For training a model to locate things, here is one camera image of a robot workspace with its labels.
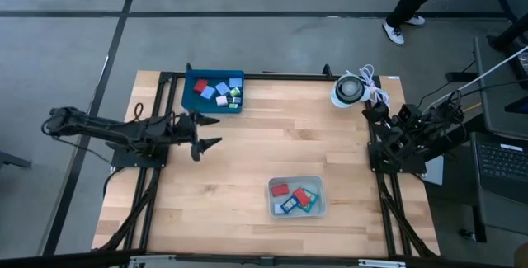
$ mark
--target red block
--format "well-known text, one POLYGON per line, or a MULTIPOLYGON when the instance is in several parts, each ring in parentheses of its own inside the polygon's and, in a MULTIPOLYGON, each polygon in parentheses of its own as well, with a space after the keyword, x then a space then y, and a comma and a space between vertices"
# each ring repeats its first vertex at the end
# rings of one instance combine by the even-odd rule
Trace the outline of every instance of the red block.
POLYGON ((271 194, 274 197, 277 197, 278 195, 287 195, 289 193, 290 193, 290 189, 288 189, 288 185, 287 184, 273 186, 271 188, 271 194))
POLYGON ((299 201, 299 204, 302 206, 306 206, 310 204, 310 198, 304 193, 303 188, 299 188, 297 190, 294 190, 294 196, 299 201))
POLYGON ((198 79, 198 82, 196 82, 194 90, 195 92, 199 92, 201 94, 204 91, 205 87, 207 87, 207 81, 205 79, 198 79))

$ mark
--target shoe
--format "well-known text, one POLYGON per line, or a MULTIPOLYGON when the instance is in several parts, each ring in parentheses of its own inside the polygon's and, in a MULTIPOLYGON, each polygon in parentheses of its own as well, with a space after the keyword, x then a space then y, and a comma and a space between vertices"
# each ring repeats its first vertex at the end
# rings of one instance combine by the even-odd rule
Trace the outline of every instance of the shoe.
POLYGON ((426 19, 421 16, 413 16, 407 21, 405 21, 405 23, 411 26, 423 26, 426 24, 426 19))
POLYGON ((393 28, 387 24, 387 21, 384 21, 383 29, 385 33, 387 33, 387 37, 389 37, 390 41, 394 42, 396 45, 403 45, 405 43, 402 31, 399 28, 393 28))

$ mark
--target clear plastic container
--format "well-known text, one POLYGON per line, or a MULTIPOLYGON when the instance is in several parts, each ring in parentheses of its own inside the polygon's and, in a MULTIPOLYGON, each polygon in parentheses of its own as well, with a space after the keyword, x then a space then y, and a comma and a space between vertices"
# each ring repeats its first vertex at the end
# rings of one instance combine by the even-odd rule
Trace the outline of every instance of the clear plastic container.
POLYGON ((320 176, 288 176, 288 177, 275 177, 271 178, 267 184, 267 196, 269 200, 270 215, 276 219, 287 219, 287 218, 301 218, 301 217, 318 217, 323 216, 327 212, 327 203, 324 196, 323 178, 320 176), (288 195, 280 195, 274 197, 271 194, 271 188, 287 184, 290 193, 288 195), (294 190, 298 188, 305 188, 310 192, 318 195, 317 201, 312 206, 312 209, 307 213, 299 207, 294 207, 288 214, 276 214, 275 204, 283 204, 292 195, 294 190))

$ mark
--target wooden table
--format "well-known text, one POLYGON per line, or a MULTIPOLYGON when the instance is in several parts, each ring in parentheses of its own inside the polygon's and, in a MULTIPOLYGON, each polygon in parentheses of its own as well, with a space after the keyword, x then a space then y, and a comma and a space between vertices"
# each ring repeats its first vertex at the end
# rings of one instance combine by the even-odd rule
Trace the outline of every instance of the wooden table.
MULTIPOLYGON (((137 102, 144 103, 143 115, 151 114, 158 77, 156 71, 138 72, 125 120, 133 118, 137 102)), ((398 111, 404 103, 399 79, 380 80, 390 94, 392 111, 398 111)), ((158 188, 148 251, 387 256, 380 198, 366 152, 369 131, 361 114, 364 105, 336 108, 330 102, 332 84, 246 80, 243 112, 214 115, 221 119, 218 124, 199 128, 202 139, 224 138, 201 162, 191 160, 189 145, 171 146, 158 188), (272 177, 300 175, 323 178, 326 215, 273 219, 267 206, 267 182, 272 177)), ((184 79, 178 79, 176 113, 182 111, 183 86, 184 79)), ((110 181, 94 247, 104 244, 129 214, 138 172, 127 168, 110 181)), ((438 253, 422 182, 402 174, 399 183, 408 221, 438 253)), ((140 217, 133 247, 139 245, 142 226, 140 217)), ((394 218, 393 229, 401 253, 394 218)))

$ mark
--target floor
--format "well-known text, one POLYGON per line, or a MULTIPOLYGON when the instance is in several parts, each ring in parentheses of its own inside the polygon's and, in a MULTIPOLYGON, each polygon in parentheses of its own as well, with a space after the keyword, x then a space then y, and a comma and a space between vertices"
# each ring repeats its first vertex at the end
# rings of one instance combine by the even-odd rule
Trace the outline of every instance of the floor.
MULTIPOLYGON (((390 12, 398 0, 134 0, 132 12, 390 12)), ((517 16, 528 0, 508 0, 517 16)), ((30 169, 0 170, 0 258, 34 256, 58 199, 73 148, 44 136, 40 124, 56 106, 87 110, 114 38, 117 17, 6 17, 5 11, 120 12, 125 0, 0 0, 0 149, 32 160, 30 169)), ((497 0, 430 0, 423 12, 501 12, 497 0)), ((409 102, 445 83, 444 74, 473 60, 472 38, 497 34, 504 19, 429 19, 403 28, 404 47, 388 42, 382 18, 208 17, 129 18, 99 115, 122 119, 137 70, 234 68, 246 72, 335 73, 367 63, 398 75, 409 102)), ((106 157, 100 141, 90 148, 106 157)), ((108 165, 88 154, 64 225, 58 253, 86 252, 101 207, 108 165)), ((528 237, 488 229, 489 243, 456 234, 470 228, 469 208, 431 201, 442 255, 508 265, 528 237)), ((180 264, 213 266, 213 264, 180 264)))

